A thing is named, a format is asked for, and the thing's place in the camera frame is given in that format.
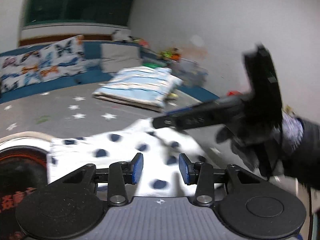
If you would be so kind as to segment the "black sleeved right forearm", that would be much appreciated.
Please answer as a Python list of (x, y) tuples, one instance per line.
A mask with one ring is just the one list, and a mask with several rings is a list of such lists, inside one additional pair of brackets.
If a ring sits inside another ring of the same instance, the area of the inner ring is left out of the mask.
[(284, 174), (319, 190), (319, 124), (284, 113), (282, 147)]

